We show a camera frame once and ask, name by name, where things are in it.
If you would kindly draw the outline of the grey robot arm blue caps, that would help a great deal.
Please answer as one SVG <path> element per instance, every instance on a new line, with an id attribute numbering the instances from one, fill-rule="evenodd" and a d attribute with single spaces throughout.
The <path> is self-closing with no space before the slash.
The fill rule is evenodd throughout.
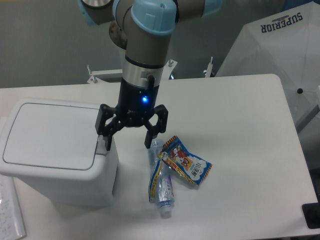
<path id="1" fill-rule="evenodd" d="M 168 110 L 156 105 L 172 33 L 178 23 L 218 12 L 220 0 L 80 0 L 90 26 L 115 22 L 126 37 L 118 103 L 99 107 L 95 129 L 107 151 L 123 128 L 146 127 L 144 144 L 167 127 Z"/>

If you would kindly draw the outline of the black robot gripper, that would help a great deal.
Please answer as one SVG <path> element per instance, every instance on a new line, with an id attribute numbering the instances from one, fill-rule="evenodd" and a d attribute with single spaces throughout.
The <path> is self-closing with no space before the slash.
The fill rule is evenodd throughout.
<path id="1" fill-rule="evenodd" d="M 119 98 L 116 107 L 106 104 L 99 106 L 95 122 L 97 134 L 103 136 L 105 148 L 111 150 L 113 135 L 126 127 L 147 129 L 144 145 L 150 149 L 152 140 L 167 129 L 169 111 L 161 104 L 155 107 L 159 85 L 152 90 L 121 81 Z M 157 115 L 157 122 L 152 125 L 150 119 Z"/>

